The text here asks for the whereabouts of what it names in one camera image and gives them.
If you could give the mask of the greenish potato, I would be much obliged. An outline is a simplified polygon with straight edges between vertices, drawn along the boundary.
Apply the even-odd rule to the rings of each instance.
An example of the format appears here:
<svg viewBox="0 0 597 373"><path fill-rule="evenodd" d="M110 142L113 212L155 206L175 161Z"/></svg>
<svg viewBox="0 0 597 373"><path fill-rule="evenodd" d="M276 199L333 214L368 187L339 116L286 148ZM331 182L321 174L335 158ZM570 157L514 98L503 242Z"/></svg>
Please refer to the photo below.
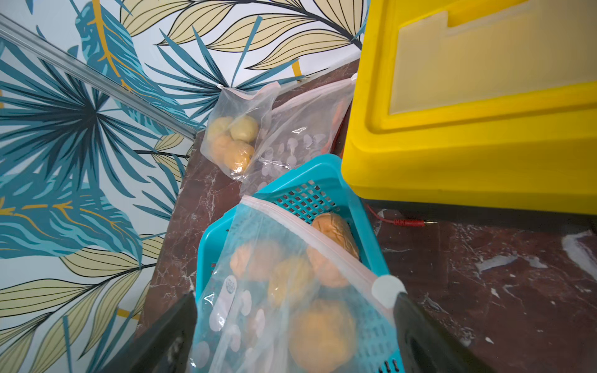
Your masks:
<svg viewBox="0 0 597 373"><path fill-rule="evenodd" d="M206 128L205 138L207 138L207 141L214 141L219 135L224 135L229 130L232 122L232 117L219 117L211 122Z"/></svg>

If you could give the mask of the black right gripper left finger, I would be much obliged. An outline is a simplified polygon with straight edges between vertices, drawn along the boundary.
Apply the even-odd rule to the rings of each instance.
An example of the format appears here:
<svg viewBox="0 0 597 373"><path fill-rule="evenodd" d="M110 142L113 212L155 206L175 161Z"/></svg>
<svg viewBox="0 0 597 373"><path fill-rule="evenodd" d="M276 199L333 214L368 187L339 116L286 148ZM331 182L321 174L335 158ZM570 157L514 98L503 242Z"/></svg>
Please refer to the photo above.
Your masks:
<svg viewBox="0 0 597 373"><path fill-rule="evenodd" d="M163 314L141 337L112 358L102 372L189 372L197 306L188 293Z"/></svg>

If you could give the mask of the yellow potato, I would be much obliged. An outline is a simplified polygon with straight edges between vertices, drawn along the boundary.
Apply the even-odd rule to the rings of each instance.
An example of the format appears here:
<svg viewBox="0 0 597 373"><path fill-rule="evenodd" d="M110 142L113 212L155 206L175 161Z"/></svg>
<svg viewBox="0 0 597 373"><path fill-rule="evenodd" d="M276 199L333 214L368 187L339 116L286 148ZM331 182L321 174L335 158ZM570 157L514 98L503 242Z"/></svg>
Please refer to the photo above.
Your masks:
<svg viewBox="0 0 597 373"><path fill-rule="evenodd" d="M235 141L251 143L257 138L258 132L259 124L251 116L238 117L229 127L231 138Z"/></svg>
<svg viewBox="0 0 597 373"><path fill-rule="evenodd" d="M232 173L244 173L250 164L255 149L244 141L232 141L224 153L224 164Z"/></svg>

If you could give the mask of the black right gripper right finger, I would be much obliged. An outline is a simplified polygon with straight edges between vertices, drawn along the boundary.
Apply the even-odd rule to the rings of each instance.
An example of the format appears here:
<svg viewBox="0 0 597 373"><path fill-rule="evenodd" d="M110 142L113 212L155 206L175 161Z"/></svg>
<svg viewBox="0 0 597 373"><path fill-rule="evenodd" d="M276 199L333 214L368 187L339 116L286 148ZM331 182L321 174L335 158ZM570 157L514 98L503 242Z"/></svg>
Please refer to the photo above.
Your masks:
<svg viewBox="0 0 597 373"><path fill-rule="evenodd" d="M447 329L401 292L393 307L405 372L492 372Z"/></svg>

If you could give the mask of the yellow potato top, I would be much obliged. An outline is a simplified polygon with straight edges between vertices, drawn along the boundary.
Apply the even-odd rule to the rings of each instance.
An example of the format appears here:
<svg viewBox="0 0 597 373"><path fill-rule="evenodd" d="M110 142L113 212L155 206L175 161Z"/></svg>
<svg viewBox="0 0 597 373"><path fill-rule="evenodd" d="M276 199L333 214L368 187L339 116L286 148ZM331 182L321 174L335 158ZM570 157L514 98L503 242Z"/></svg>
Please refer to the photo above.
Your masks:
<svg viewBox="0 0 597 373"><path fill-rule="evenodd" d="M232 173L244 173L250 164L255 149L244 141L232 141L224 153L224 164Z"/></svg>

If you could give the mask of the clear zipper bag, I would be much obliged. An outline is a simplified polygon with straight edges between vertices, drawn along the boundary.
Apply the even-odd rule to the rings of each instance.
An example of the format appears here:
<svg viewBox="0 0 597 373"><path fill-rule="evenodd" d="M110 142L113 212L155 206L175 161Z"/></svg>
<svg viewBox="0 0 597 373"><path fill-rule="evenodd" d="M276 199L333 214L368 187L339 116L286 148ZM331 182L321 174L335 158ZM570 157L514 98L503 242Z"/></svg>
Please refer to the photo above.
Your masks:
<svg viewBox="0 0 597 373"><path fill-rule="evenodd" d="M277 82L253 93L222 89L201 143L203 157L231 179L243 180L259 141L271 128L271 112L280 90Z"/></svg>

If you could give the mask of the teal plastic basket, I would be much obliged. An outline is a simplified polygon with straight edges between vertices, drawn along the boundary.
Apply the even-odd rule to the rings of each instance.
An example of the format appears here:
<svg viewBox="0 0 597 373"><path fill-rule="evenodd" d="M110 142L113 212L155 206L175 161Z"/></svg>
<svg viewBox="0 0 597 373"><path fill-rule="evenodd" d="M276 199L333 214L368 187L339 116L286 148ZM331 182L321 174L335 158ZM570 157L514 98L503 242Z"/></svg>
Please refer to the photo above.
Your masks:
<svg viewBox="0 0 597 373"><path fill-rule="evenodd" d="M319 156L286 173L252 197L278 205L306 222L328 212L340 215L353 231L365 266L378 277L395 278L389 272L362 202L342 178L337 156ZM196 303L222 253L237 207L210 225L201 239L197 253ZM396 283L389 288L390 297L403 289L402 283L395 279ZM392 363L392 368L380 372L404 370L400 350Z"/></svg>

